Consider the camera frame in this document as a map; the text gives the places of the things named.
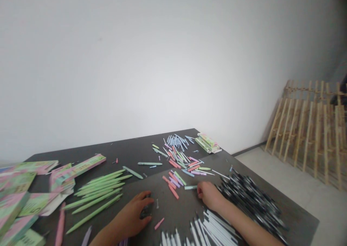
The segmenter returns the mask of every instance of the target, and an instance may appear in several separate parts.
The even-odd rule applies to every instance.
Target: white wall
[[[331,78],[329,79],[329,81],[333,83],[336,83],[336,82],[342,83],[346,75],[347,75],[347,51],[342,55],[342,58],[340,59],[339,64],[336,70],[331,75]]]
[[[0,0],[0,162],[186,128],[263,141],[345,48],[337,0]]]

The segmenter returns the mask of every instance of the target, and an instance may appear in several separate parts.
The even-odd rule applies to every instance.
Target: forearm
[[[122,240],[120,232],[108,224],[95,236],[89,246],[115,246]]]
[[[228,200],[223,201],[218,213],[228,220],[250,246],[283,246],[280,241]]]

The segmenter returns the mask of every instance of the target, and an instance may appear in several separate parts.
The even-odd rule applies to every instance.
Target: pink pen
[[[173,167],[177,168],[177,165],[171,159],[169,160],[169,163],[173,165]]]
[[[176,177],[171,172],[169,172],[169,176],[171,176],[173,178],[173,180],[175,180],[178,183]]]
[[[66,203],[64,202],[60,208],[60,216],[59,216],[59,222],[58,222],[57,235],[55,238],[55,246],[61,246],[61,243],[63,242],[64,223],[65,223],[65,210],[64,210],[65,205]]]
[[[168,180],[165,176],[163,176],[163,179],[167,182],[169,186],[171,186],[173,189],[176,189],[176,186],[170,180]]]
[[[194,166],[194,167],[192,167],[192,168],[189,168],[189,169],[188,169],[188,172],[193,171],[194,169],[197,169],[197,168],[199,168],[199,167],[200,167],[200,165],[196,165],[196,166]]]
[[[173,193],[173,195],[176,197],[176,199],[178,200],[179,199],[179,196],[178,196],[178,194],[176,193],[176,191],[171,187],[171,186],[169,186],[169,188],[170,188],[170,190],[171,190],[171,192]]]
[[[171,159],[169,160],[169,162],[171,162],[171,165],[174,164],[175,167],[181,169],[181,166],[176,164],[176,162],[173,162]]]
[[[156,226],[154,226],[154,230],[157,230],[158,229],[158,227],[162,224],[162,222],[164,221],[164,218],[163,219],[161,219],[161,221],[160,222],[158,222],[157,224],[156,224]]]
[[[195,165],[196,162],[190,163],[188,166],[191,167],[192,165]]]

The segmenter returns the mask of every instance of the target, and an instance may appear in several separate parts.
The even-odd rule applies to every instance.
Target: baseboard
[[[258,145],[254,145],[254,146],[252,146],[252,147],[249,147],[249,148],[247,148],[247,149],[241,150],[241,151],[236,152],[236,153],[231,154],[231,155],[232,155],[233,157],[239,156],[239,155],[241,155],[241,154],[243,154],[243,153],[245,153],[245,152],[247,152],[247,151],[250,151],[250,150],[252,150],[252,149],[254,149],[254,148],[256,148],[256,147],[260,147],[260,146],[262,146],[262,145],[265,145],[266,143],[267,143],[267,140],[264,141],[264,142],[262,142],[262,143],[259,143]]]

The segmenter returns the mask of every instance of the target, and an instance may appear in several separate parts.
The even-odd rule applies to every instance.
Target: left hand
[[[154,203],[153,198],[145,198],[150,193],[143,191],[136,195],[108,224],[110,229],[120,235],[120,241],[137,235],[152,220],[151,216],[140,219],[143,208]]]

